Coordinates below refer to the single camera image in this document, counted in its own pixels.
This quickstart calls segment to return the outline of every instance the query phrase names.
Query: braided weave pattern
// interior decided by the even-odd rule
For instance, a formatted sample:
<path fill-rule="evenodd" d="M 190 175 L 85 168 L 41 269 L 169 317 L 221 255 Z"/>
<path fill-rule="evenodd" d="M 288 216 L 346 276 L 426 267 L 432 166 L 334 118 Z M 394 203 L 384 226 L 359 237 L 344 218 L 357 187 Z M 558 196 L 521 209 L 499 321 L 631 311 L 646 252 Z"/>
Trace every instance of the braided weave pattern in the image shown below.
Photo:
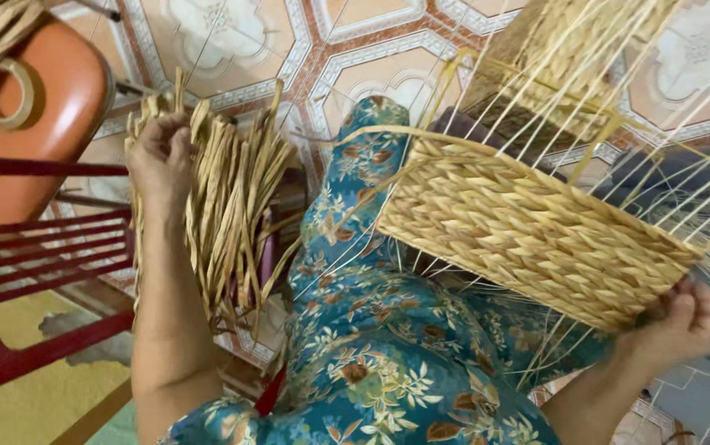
<path fill-rule="evenodd" d="M 508 156 L 421 139 L 414 163 L 380 232 L 598 329 L 626 328 L 704 255 Z"/>

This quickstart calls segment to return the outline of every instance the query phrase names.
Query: blue floral dress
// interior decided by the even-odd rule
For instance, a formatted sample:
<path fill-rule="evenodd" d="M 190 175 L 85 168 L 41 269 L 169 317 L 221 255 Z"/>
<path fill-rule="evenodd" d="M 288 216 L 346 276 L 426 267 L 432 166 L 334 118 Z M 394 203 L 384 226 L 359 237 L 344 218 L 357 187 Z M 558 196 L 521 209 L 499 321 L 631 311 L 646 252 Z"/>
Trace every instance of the blue floral dress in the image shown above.
<path fill-rule="evenodd" d="M 339 141 L 376 124 L 408 125 L 408 112 L 385 97 L 363 99 Z M 604 339 L 586 335 L 570 351 L 585 328 L 563 321 L 548 362 L 563 359 L 517 388 L 560 315 L 483 291 L 455 295 L 401 272 L 400 243 L 372 226 L 385 192 L 333 231 L 370 187 L 399 169 L 406 145 L 407 136 L 384 132 L 333 150 L 290 272 L 289 363 L 273 414 L 259 417 L 245 400 L 222 398 L 174 424 L 164 443 L 559 443 L 523 393 L 593 363 Z"/>

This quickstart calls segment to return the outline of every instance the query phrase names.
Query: hand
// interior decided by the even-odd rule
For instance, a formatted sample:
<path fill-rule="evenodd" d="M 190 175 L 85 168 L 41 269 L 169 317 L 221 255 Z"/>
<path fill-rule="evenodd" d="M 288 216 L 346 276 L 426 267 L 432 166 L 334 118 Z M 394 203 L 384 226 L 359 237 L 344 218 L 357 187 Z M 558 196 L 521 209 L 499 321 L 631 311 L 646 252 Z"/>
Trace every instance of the hand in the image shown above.
<path fill-rule="evenodd" d="M 705 283 L 681 279 L 662 298 L 668 313 L 651 324 L 617 340 L 618 349 L 629 349 L 651 376 L 710 354 L 710 288 Z"/>
<path fill-rule="evenodd" d="M 127 168 L 150 215 L 184 215 L 192 184 L 190 128 L 186 117 L 153 119 L 127 154 Z"/>

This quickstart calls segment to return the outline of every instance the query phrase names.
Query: woman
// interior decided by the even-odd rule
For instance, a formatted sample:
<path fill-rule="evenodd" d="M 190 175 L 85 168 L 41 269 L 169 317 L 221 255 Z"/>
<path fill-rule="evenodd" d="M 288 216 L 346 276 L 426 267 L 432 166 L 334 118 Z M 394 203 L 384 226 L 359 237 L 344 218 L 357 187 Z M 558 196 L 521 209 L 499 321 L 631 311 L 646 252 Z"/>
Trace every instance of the woman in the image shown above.
<path fill-rule="evenodd" d="M 408 123 L 406 109 L 372 96 L 345 119 L 339 140 L 361 126 Z M 145 225 L 132 355 L 144 444 L 160 436 L 182 444 L 609 443 L 650 379 L 710 352 L 710 289 L 684 280 L 669 292 L 664 319 L 616 338 L 604 359 L 540 411 L 523 391 L 593 363 L 605 342 L 586 336 L 576 344 L 584 329 L 562 323 L 557 332 L 573 332 L 554 339 L 548 362 L 558 361 L 529 382 L 522 371 L 556 318 L 477 292 L 453 295 L 400 272 L 398 244 L 370 231 L 384 193 L 331 233 L 369 187 L 400 167 L 406 136 L 366 134 L 334 148 L 303 220 L 304 252 L 290 273 L 287 388 L 273 414 L 260 418 L 243 399 L 223 396 L 212 360 L 183 245 L 189 137 L 182 116 L 164 117 L 128 159 Z"/>

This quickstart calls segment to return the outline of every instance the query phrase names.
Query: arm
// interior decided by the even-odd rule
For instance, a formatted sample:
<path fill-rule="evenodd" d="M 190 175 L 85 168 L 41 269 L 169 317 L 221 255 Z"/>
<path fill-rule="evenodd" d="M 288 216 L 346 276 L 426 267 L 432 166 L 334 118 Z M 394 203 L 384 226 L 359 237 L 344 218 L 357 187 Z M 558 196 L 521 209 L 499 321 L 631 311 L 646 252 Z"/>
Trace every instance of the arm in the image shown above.
<path fill-rule="evenodd" d="M 182 116 L 152 121 L 128 155 L 143 198 L 143 281 L 132 350 L 138 436 L 155 443 L 173 422 L 223 395 L 212 334 L 184 244 L 190 132 Z"/>
<path fill-rule="evenodd" d="M 710 353 L 710 289 L 686 279 L 669 298 L 665 319 L 619 337 L 607 359 L 542 405 L 563 445 L 610 443 L 618 422 L 653 378 Z"/>

